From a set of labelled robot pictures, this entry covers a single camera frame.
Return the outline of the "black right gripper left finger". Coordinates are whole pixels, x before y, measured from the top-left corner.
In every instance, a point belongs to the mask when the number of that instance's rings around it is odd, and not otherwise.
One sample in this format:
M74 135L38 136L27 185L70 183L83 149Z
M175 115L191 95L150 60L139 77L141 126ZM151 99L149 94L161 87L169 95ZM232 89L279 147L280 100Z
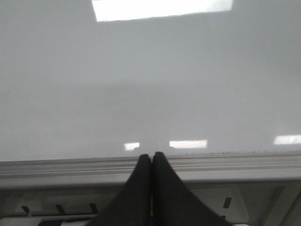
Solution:
M151 160L139 156L129 179L113 201L95 218L94 226L148 226L151 214Z

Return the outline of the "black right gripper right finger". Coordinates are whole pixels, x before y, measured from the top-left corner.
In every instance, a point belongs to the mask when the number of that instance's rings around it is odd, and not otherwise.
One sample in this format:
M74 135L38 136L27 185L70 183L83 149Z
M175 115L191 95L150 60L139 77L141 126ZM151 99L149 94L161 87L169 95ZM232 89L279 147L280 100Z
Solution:
M156 226L230 226L201 202L178 177L162 152L152 161L153 215Z

